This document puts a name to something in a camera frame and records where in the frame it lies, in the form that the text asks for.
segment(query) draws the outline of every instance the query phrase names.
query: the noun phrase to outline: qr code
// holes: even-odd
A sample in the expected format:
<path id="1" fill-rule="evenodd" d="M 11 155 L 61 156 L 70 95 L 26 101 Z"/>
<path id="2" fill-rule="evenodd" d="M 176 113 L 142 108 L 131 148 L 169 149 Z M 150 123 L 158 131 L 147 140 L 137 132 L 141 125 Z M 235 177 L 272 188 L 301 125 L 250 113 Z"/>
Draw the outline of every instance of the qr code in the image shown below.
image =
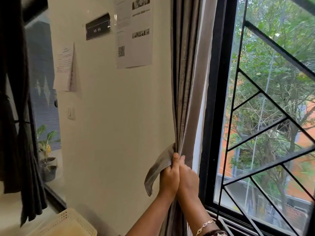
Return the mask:
<path id="1" fill-rule="evenodd" d="M 118 47 L 118 57 L 125 56 L 125 46 Z"/>

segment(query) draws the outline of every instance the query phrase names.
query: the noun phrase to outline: white perforated basket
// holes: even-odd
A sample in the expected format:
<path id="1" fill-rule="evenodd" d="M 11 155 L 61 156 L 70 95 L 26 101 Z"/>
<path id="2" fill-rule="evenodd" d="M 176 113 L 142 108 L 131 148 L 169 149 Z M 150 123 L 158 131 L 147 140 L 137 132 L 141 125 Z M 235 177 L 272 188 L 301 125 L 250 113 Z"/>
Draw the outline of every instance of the white perforated basket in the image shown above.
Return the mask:
<path id="1" fill-rule="evenodd" d="M 96 236 L 96 229 L 74 209 L 66 209 L 43 222 L 27 236 Z"/>

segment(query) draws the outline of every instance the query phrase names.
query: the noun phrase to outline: curtain fold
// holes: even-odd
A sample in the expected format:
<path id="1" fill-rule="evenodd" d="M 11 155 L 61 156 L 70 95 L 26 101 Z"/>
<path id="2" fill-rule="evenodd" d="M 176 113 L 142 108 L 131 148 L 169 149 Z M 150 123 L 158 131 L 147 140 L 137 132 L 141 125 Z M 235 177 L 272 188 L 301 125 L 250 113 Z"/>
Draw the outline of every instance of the curtain fold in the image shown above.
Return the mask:
<path id="1" fill-rule="evenodd" d="M 21 0 L 0 1 L 0 180 L 4 193 L 21 191 L 21 226 L 47 207 L 33 144 L 29 73 Z M 8 78 L 18 115 L 14 121 L 6 90 Z"/>
<path id="2" fill-rule="evenodd" d="M 159 173 L 171 165 L 174 152 L 192 167 L 203 91 L 208 84 L 212 32 L 217 0 L 171 0 L 172 105 L 175 143 L 150 168 L 145 188 L 150 196 Z M 174 200 L 159 236 L 187 236 L 187 222 Z"/>

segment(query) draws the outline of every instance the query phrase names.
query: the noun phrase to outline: potted plant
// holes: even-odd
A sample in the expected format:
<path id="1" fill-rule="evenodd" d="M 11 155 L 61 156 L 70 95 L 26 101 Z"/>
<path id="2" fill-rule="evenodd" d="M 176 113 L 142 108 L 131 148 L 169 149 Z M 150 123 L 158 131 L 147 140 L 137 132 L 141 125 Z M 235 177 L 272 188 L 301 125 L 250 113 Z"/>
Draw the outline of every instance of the potted plant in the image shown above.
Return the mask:
<path id="1" fill-rule="evenodd" d="M 58 167 L 57 158 L 49 157 L 51 152 L 51 143 L 60 142 L 60 139 L 53 140 L 57 131 L 51 131 L 47 134 L 46 140 L 39 141 L 39 136 L 46 130 L 47 125 L 41 125 L 37 129 L 37 141 L 39 149 L 39 168 L 44 182 L 50 182 L 56 177 L 56 170 Z"/>

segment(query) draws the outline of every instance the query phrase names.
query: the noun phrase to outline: person's left hand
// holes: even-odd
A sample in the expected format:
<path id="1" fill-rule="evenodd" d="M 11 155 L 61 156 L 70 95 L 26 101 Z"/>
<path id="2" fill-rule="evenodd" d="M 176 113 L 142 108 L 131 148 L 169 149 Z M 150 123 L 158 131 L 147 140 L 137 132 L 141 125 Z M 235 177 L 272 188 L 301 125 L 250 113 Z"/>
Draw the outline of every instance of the person's left hand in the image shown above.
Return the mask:
<path id="1" fill-rule="evenodd" d="M 165 168 L 160 173 L 160 190 L 159 195 L 166 196 L 173 201 L 176 196 L 179 186 L 179 154 L 175 152 L 173 154 L 172 166 Z"/>

